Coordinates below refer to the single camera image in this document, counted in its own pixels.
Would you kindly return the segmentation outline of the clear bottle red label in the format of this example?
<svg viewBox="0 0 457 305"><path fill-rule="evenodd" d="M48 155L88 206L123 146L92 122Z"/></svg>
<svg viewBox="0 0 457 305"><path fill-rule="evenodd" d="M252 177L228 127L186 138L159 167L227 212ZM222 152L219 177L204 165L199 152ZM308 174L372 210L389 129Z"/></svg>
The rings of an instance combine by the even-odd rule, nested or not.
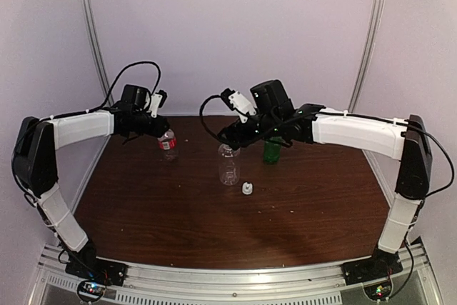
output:
<svg viewBox="0 0 457 305"><path fill-rule="evenodd" d="M163 136L158 138L158 144L166 161L173 161L178 158L176 135L172 129L169 129Z"/></svg>

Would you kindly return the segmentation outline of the large clear plastic bottle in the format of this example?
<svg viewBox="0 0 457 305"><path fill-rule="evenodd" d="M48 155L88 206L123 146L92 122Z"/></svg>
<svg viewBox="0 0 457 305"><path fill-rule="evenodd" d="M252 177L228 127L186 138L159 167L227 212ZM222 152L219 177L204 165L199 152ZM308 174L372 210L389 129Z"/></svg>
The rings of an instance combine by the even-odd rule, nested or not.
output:
<svg viewBox="0 0 457 305"><path fill-rule="evenodd" d="M219 180L223 185L233 186L238 183L241 174L240 154L240 149L232 149L227 144L219 146Z"/></svg>

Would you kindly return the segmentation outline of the white nozzle bottle cap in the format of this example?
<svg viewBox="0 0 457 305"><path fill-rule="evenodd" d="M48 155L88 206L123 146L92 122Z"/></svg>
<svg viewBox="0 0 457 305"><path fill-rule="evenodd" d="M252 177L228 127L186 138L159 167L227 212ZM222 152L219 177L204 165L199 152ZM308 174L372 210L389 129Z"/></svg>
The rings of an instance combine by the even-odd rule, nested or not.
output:
<svg viewBox="0 0 457 305"><path fill-rule="evenodd" d="M244 182L241 190L244 195L251 195L253 193L253 184L250 182Z"/></svg>

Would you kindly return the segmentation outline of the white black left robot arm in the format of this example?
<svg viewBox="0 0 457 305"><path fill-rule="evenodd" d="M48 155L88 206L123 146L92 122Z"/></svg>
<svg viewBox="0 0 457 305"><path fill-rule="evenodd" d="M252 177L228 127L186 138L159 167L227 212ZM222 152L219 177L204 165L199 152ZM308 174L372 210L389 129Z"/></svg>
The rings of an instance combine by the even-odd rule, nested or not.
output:
<svg viewBox="0 0 457 305"><path fill-rule="evenodd" d="M128 84L113 106L97 106L44 119L29 116L21 123L11 157L12 174L60 239L76 269L87 279L98 278L103 265L96 258L94 244L61 195L56 151L112 135L125 139L130 134L160 138L170 128L167 119L158 114L166 98L163 90L150 92Z"/></svg>

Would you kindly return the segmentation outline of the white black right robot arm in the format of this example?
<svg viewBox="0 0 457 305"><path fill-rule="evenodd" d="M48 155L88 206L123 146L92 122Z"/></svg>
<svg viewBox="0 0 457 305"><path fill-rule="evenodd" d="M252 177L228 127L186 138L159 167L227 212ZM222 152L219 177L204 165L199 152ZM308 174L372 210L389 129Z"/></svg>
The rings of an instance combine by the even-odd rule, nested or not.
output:
<svg viewBox="0 0 457 305"><path fill-rule="evenodd" d="M279 138L285 144L297 141L347 146L399 161L393 205L372 257L366 262L369 275L383 276L397 259L430 187L433 158L421 117L376 119L317 104L296 109L279 80L252 87L251 95L252 101L231 89L220 95L225 105L238 114L238 119L217 135L233 149Z"/></svg>

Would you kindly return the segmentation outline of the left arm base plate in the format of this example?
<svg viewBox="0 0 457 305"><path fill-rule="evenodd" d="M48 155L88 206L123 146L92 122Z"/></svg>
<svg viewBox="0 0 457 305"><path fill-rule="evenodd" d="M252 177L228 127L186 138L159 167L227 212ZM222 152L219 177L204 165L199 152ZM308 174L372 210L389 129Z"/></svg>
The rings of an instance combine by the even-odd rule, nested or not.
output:
<svg viewBox="0 0 457 305"><path fill-rule="evenodd" d="M126 276L127 265L109 261L105 259L96 259L95 265L88 268L70 258L65 267L67 274L77 276L81 279L95 281L97 284L106 286L123 286Z"/></svg>

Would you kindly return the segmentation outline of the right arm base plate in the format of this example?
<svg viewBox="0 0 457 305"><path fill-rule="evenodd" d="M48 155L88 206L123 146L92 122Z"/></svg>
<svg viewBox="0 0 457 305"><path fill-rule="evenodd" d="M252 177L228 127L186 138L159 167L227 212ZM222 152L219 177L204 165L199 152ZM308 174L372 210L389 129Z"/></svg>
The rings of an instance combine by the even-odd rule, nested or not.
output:
<svg viewBox="0 0 457 305"><path fill-rule="evenodd" d="M403 271L403 266L398 258L388 263L369 257L345 262L341 268L347 286L377 279L387 279L390 275Z"/></svg>

